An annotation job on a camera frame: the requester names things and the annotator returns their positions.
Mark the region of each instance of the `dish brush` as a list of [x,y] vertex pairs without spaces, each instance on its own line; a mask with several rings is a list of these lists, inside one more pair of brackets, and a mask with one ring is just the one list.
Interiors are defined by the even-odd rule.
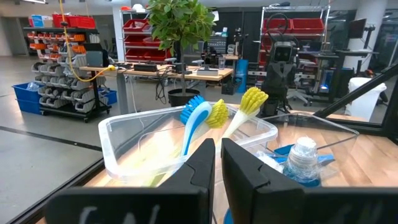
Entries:
[[260,111],[260,106],[268,99],[268,94],[264,93],[257,87],[248,89],[241,101],[241,106],[238,112],[236,112],[234,118],[229,124],[227,130],[224,132],[223,138],[228,138],[237,130],[240,125],[245,123],[247,120],[255,117]]
[[193,139],[198,139],[200,136],[207,133],[210,129],[222,128],[228,120],[228,109],[223,99],[215,103],[211,109],[211,114],[193,133]]
[[180,121],[185,124],[181,156],[186,156],[193,133],[211,114],[212,107],[201,96],[194,96],[181,112]]

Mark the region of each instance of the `blue container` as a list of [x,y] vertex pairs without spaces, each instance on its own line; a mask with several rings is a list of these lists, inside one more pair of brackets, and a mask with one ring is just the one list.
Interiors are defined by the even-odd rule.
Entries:
[[32,15],[33,27],[44,27],[43,17],[41,15]]
[[112,104],[118,102],[117,91],[115,91],[115,90],[110,90],[109,93],[107,93],[103,96],[108,97],[108,105],[112,105]]
[[17,96],[17,100],[25,100],[30,102],[39,103],[40,95],[37,91],[27,90],[27,86],[29,83],[23,83],[12,86],[15,91],[15,95]]
[[246,74],[248,74],[249,61],[240,59],[236,65],[235,77],[242,80],[241,85],[236,90],[237,93],[246,92]]
[[19,109],[21,111],[25,111],[28,113],[34,113],[34,114],[41,114],[39,102],[31,102],[31,101],[26,101],[26,100],[17,100],[17,101],[18,101]]

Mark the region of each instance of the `yellow cable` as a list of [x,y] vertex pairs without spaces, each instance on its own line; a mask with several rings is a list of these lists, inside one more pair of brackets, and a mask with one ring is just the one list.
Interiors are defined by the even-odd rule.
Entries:
[[[62,0],[60,0],[60,8],[61,8],[61,15],[62,15],[62,21],[65,22],[65,15],[63,13],[63,6],[62,6]],[[82,78],[80,78],[76,73],[75,73],[75,69],[73,69],[72,66],[72,56],[70,55],[70,48],[69,48],[69,40],[68,40],[68,33],[67,33],[67,27],[64,26],[63,27],[63,33],[65,34],[65,41],[67,43],[67,52],[68,52],[68,58],[69,58],[69,66],[70,66],[70,70],[72,71],[72,73],[74,74],[74,76],[76,76],[76,78],[82,82],[91,82],[94,79],[96,79],[98,77],[98,75],[101,75],[103,72],[108,71],[108,70],[114,70],[114,66],[109,66],[108,68],[104,68],[102,71],[98,72],[93,78],[89,78],[87,80],[84,80]]]

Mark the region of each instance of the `red storage bin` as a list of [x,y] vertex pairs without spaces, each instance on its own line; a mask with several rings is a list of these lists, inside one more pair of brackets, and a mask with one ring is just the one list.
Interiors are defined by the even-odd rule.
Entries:
[[267,54],[260,54],[259,65],[265,66],[267,64]]
[[151,37],[146,37],[144,38],[144,45],[149,46],[149,47],[158,47],[160,46],[160,40],[159,39],[152,39]]
[[294,34],[322,34],[323,21],[318,19],[292,19]]
[[[68,16],[65,16],[65,21],[68,22]],[[53,24],[54,24],[54,27],[62,28],[62,26],[61,26],[62,15],[59,15],[59,14],[52,14],[52,22],[53,22]]]
[[144,58],[145,60],[163,62],[166,59],[166,52],[163,50],[150,50],[146,52]]
[[145,36],[133,36],[129,35],[124,39],[126,46],[144,46]]
[[95,22],[92,17],[87,16],[68,16],[68,23],[70,27],[95,29]]
[[[268,22],[268,19],[264,19],[264,23],[262,24],[262,31],[264,33],[267,32],[267,22]],[[279,32],[283,32],[284,27],[285,27],[285,19],[272,19],[269,23],[270,33],[276,33],[275,31],[272,31],[272,29],[277,30]],[[293,29],[292,20],[288,19],[287,20],[287,29],[286,29],[285,34],[291,34],[292,29]]]
[[128,60],[148,60],[144,56],[147,53],[147,49],[129,49],[126,52],[126,58]]
[[269,37],[264,37],[261,41],[261,50],[264,50],[267,48],[267,51],[271,50],[272,42]]
[[143,32],[144,27],[147,25],[147,19],[130,19],[125,23],[123,29],[125,32]]

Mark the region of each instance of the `potted plant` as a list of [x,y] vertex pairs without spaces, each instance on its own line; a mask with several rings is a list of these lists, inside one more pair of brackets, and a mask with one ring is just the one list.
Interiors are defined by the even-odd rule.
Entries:
[[185,66],[183,50],[193,45],[198,49],[198,41],[207,41],[215,23],[211,10],[198,2],[198,0],[150,0],[149,24],[153,26],[152,38],[161,41],[159,49],[170,49],[174,54],[174,47],[180,52],[182,67],[181,89],[168,92],[172,106],[182,106],[189,99],[198,95],[197,90],[186,89]]

